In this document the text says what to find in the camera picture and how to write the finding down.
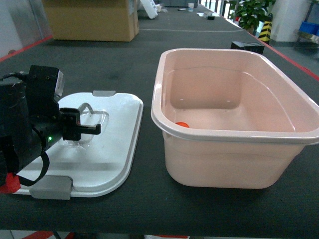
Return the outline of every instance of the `red floor line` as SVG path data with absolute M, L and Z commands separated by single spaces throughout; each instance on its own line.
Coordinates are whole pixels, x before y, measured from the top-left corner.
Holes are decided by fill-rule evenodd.
M 315 78 L 317 81 L 319 81 L 319 76 L 317 76 L 314 72 L 312 72 L 311 70 L 309 70 L 308 68 L 298 64 L 296 61 L 290 59 L 288 56 L 284 55 L 283 53 L 281 53 L 280 51 L 276 50 L 274 47 L 266 44 L 265 42 L 261 41 L 260 39 L 258 39 L 258 37 L 254 36 L 258 41 L 260 41 L 261 43 L 263 43 L 266 47 L 268 47 L 270 50 L 272 50 L 273 52 L 277 53 L 278 55 L 280 55 L 281 57 L 283 57 L 284 59 L 286 59 L 287 61 L 289 61 L 291 64 L 293 64 L 294 66 L 296 66 L 297 68 L 301 69 L 302 71 L 304 71 L 305 73 L 307 73 L 308 75 L 310 75 L 311 77 Z
M 39 41 L 37 41 L 37 42 L 35 42 L 35 43 L 31 44 L 31 45 L 28 45 L 28 46 L 26 46 L 26 47 L 24 47 L 24 48 L 22 48 L 22 49 L 20 49 L 20 50 L 17 50 L 17 51 L 15 51 L 15 52 L 12 53 L 12 54 L 9 54 L 9 55 L 7 55 L 7 56 L 4 56 L 4 57 L 0 58 L 0 62 L 1 62 L 1 61 L 4 61 L 4 60 L 6 60 L 6 59 L 8 59 L 8 58 L 10 58 L 10 57 L 12 57 L 12 56 L 15 56 L 15 55 L 17 55 L 17 54 L 19 54 L 19 53 L 21 53 L 21 52 L 23 52 L 23 51 L 26 51 L 27 49 L 30 49 L 30 48 L 32 48 L 32 47 L 34 47 L 34 46 L 36 46 L 36 45 L 39 45 L 39 44 L 41 44 L 41 43 L 43 43 L 43 42 L 45 42 L 45 41 L 47 41 L 47 40 L 49 40 L 49 39 L 51 39 L 51 38 L 52 38 L 52 35 L 51 35 L 51 36 L 48 36 L 48 37 L 46 37 L 46 38 L 44 38 L 44 39 L 42 39 L 42 40 L 39 40 Z
M 53 232 L 37 231 L 24 237 L 23 239 L 47 239 L 53 235 Z

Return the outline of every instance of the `black table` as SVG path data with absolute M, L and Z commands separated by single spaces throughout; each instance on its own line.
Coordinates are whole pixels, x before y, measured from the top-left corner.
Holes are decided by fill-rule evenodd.
M 226 48 L 257 40 L 217 17 L 168 8 L 153 20 L 140 17 L 129 43 L 48 40 L 0 63 L 0 74 L 30 65 L 58 67 L 64 95 L 93 90 L 131 93 L 144 115 L 131 173 L 116 191 L 69 201 L 0 195 L 0 229 L 216 237 L 319 238 L 319 147 L 307 146 L 278 182 L 263 190 L 187 187 L 165 168 L 161 130 L 151 120 L 160 55 L 173 48 Z M 315 102 L 319 82 L 265 48 L 269 58 Z

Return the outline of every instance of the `white plastic tray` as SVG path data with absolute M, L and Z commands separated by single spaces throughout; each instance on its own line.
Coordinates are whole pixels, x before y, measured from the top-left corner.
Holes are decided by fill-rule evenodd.
M 50 167 L 46 176 L 70 177 L 71 197 L 102 196 L 123 184 L 131 169 L 143 113 L 143 102 L 131 94 L 104 97 L 76 93 L 62 98 L 59 105 L 78 108 L 84 102 L 92 106 L 95 114 L 86 109 L 81 124 L 101 123 L 101 134 L 83 134 L 79 142 L 61 139 L 47 151 Z M 39 157 L 19 175 L 34 180 L 41 168 Z M 22 186 L 16 193 L 30 194 L 30 188 Z

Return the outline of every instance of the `transparent plastic container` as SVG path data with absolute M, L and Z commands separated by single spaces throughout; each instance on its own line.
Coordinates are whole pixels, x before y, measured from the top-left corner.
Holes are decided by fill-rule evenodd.
M 248 51 L 163 53 L 151 114 L 169 174 L 188 186 L 269 187 L 304 146 L 319 142 L 318 105 Z

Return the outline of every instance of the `green leaves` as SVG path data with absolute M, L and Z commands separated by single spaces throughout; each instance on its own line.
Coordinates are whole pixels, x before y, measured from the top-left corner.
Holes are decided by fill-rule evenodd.
M 275 4 L 276 0 L 240 0 L 236 12 L 230 17 L 240 17 L 239 25 L 243 29 L 257 28 L 259 21 L 265 21 L 268 16 L 268 9 Z M 230 1 L 230 9 L 235 10 L 237 1 Z

